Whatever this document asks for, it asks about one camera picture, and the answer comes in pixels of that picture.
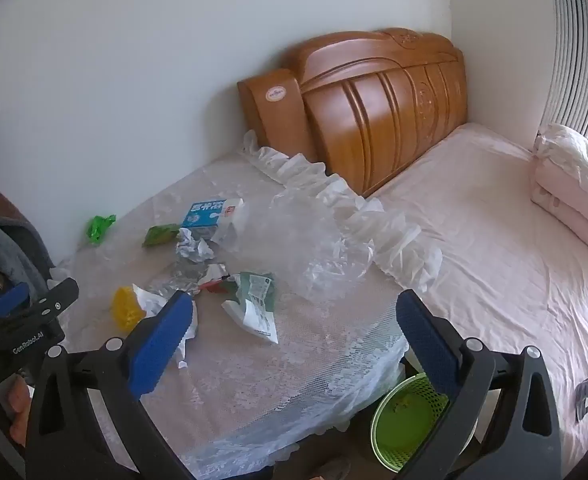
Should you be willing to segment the person's left hand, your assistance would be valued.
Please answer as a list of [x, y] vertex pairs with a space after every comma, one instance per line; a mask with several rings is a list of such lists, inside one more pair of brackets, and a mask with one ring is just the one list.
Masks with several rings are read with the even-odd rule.
[[18, 445], [25, 446], [32, 398], [28, 385], [22, 376], [14, 375], [12, 377], [12, 382], [6, 389], [6, 404], [11, 410], [10, 436]]

